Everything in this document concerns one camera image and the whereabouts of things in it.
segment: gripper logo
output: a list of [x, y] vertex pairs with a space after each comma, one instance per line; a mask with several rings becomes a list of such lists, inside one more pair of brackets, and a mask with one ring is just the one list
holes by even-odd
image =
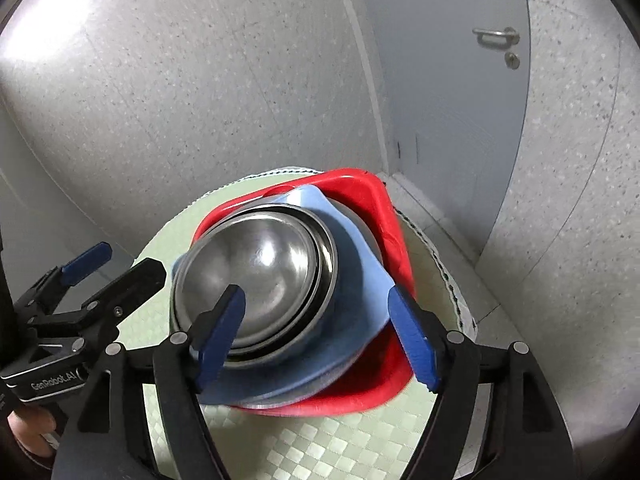
[[79, 378], [73, 372], [66, 372], [64, 375], [60, 374], [58, 377], [52, 377], [50, 379], [44, 379], [39, 383], [31, 383], [31, 387], [37, 392], [44, 388], [50, 388], [52, 386], [59, 386], [60, 384], [68, 383], [69, 381], [77, 381]]

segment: stacked metal bowls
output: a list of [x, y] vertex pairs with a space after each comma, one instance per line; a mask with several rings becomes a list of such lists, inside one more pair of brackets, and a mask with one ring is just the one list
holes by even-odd
[[318, 216], [288, 204], [251, 203], [214, 225], [183, 256], [172, 288], [172, 328], [188, 330], [230, 283], [246, 313], [226, 368], [276, 364], [298, 354], [333, 304], [334, 238]]

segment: door handle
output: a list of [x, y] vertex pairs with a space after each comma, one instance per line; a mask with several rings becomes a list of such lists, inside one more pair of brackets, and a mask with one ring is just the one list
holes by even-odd
[[489, 28], [474, 28], [473, 33], [479, 38], [482, 36], [493, 36], [494, 38], [504, 38], [510, 44], [518, 44], [520, 35], [513, 27], [505, 27], [504, 30], [491, 30]]

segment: black gripper frame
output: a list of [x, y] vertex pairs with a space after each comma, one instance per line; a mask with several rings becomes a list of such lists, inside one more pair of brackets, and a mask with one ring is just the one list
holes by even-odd
[[50, 404], [77, 393], [100, 353], [118, 337], [117, 325], [162, 289], [166, 279], [162, 263], [146, 258], [79, 310], [54, 314], [61, 291], [68, 290], [59, 277], [52, 282], [59, 271], [49, 271], [15, 305], [20, 349], [0, 370], [0, 380], [20, 402]]
[[[424, 433], [401, 480], [454, 477], [474, 411], [478, 384], [492, 384], [484, 439], [467, 480], [572, 480], [574, 458], [558, 405], [530, 351], [480, 346], [447, 337], [435, 314], [411, 300], [436, 353], [442, 377]], [[212, 330], [219, 310], [193, 326]], [[229, 480], [196, 400], [192, 355], [201, 339], [165, 339], [157, 347], [103, 354], [82, 390], [81, 408], [65, 430], [53, 480], [163, 479], [154, 460], [142, 383], [154, 383], [162, 422], [182, 480]], [[526, 347], [517, 346], [521, 352]]]

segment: blue gripper pad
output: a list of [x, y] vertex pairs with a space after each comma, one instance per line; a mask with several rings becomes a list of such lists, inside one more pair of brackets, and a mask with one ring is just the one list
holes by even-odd
[[435, 392], [440, 384], [436, 366], [436, 353], [420, 328], [420, 324], [406, 302], [394, 286], [389, 290], [388, 308], [391, 323], [409, 359], [419, 383], [425, 384], [430, 392]]
[[64, 286], [77, 285], [111, 260], [112, 254], [111, 246], [107, 242], [95, 244], [62, 267], [60, 283]]
[[200, 314], [193, 322], [194, 325], [206, 323], [208, 320], [204, 321], [203, 317], [210, 316], [214, 323], [209, 335], [205, 336], [202, 343], [198, 343], [196, 338], [193, 340], [193, 343], [197, 345], [195, 350], [200, 366], [200, 373], [196, 378], [196, 386], [200, 391], [207, 384], [216, 380], [244, 317], [246, 305], [244, 290], [237, 285], [234, 285], [233, 288], [233, 291], [227, 289], [223, 292], [216, 306], [212, 310]]

